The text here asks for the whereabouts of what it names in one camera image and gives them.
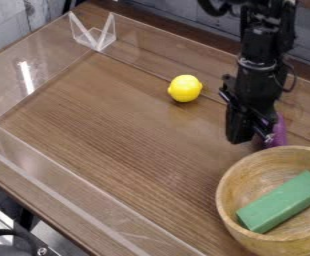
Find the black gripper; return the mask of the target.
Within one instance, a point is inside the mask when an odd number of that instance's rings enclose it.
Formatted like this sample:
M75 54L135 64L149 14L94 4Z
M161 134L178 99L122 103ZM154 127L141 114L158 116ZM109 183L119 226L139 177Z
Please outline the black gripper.
M232 144L241 144L254 137L254 126L266 148L277 144L274 125L278 122L276 102L285 87L290 65L280 58L265 62L238 59L237 76L226 74L220 95L228 103L226 137Z

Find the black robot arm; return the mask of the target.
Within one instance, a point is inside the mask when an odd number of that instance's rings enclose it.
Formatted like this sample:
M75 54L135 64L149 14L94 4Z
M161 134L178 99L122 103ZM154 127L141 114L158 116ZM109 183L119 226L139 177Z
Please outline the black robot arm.
M236 75L224 76L220 95L228 103L226 137L241 144L256 137L266 147L288 143L282 115L276 110L281 95L294 90L297 74L286 62L294 48L297 0L198 0L205 12L221 17L238 14L241 53Z

